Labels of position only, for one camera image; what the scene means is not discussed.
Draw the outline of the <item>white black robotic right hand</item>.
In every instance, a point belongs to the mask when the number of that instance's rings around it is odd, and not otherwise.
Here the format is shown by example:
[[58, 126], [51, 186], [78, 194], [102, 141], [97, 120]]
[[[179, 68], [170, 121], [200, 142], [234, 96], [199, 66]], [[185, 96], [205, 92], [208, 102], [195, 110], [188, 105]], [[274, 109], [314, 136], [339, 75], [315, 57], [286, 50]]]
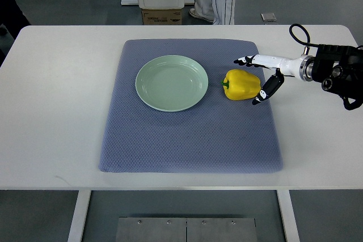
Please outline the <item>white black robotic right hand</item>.
[[314, 58], [301, 55], [296, 59], [256, 54], [245, 56], [234, 61], [240, 66], [263, 67], [275, 69], [275, 73], [264, 83], [259, 93], [252, 101], [253, 105], [268, 100], [284, 83], [285, 77], [295, 77], [302, 81], [312, 81], [311, 69]]

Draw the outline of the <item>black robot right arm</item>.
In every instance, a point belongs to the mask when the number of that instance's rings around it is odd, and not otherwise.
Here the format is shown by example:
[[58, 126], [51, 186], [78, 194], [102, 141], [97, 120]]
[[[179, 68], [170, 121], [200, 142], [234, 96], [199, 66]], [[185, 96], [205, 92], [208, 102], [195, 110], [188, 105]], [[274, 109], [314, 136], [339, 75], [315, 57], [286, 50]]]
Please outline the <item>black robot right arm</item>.
[[323, 91], [339, 96], [346, 110], [362, 106], [362, 46], [319, 44], [303, 76], [321, 84]]

